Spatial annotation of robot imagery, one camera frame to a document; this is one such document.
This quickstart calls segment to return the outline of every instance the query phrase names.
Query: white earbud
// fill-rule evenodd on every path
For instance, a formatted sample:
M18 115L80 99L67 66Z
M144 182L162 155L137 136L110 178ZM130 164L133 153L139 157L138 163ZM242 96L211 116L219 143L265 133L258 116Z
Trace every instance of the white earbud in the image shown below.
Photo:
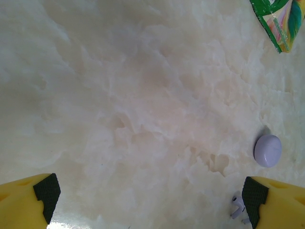
M234 196L232 203L238 207L238 209L231 215L233 219L238 217L245 210L244 201L242 197Z

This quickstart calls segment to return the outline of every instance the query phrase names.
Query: earbud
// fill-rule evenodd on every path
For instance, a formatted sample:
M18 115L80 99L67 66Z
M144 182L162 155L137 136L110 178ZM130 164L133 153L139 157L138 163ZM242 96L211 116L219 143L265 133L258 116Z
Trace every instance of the earbud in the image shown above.
M238 207L238 209L231 215L233 219L238 217L245 209L243 198L234 196L232 203Z

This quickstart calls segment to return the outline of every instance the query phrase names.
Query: black rubber pad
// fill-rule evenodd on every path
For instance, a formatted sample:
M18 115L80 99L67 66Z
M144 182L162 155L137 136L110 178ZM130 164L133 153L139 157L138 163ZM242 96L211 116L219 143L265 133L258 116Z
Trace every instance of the black rubber pad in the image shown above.
M259 207L261 204L266 203L268 191L269 188L253 180L251 177L247 177L244 182L242 197L252 228L254 229L257 227L260 219Z
M33 186L37 200L43 201L43 216L50 224L61 189L55 173Z

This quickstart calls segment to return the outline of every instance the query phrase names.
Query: colorful snack wrapper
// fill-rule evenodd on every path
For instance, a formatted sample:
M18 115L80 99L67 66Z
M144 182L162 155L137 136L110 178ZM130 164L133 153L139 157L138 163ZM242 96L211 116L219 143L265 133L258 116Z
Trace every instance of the colorful snack wrapper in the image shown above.
M305 15L305 0L250 0L278 52L290 52Z

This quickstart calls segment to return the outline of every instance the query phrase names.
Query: white marble floor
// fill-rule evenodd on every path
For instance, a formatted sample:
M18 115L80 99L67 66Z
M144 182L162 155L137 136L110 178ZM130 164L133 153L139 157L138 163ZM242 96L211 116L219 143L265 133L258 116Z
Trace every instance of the white marble floor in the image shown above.
M304 27L278 54L247 0L2 0L0 31L0 182L55 172L49 229L249 229L246 176L305 186Z

